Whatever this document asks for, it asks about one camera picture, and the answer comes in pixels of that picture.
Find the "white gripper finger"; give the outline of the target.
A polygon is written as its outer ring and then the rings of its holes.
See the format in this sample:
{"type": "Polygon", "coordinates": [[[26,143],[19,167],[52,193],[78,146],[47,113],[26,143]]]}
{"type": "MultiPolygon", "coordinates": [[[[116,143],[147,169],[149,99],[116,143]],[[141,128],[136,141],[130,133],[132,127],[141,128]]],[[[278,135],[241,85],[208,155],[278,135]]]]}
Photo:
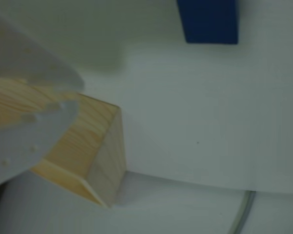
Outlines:
{"type": "Polygon", "coordinates": [[[0,184],[29,170],[61,139],[78,115],[77,101],[48,104],[0,127],[0,184]]]}
{"type": "Polygon", "coordinates": [[[0,78],[81,91],[84,81],[66,62],[30,38],[0,12],[0,78]]]}

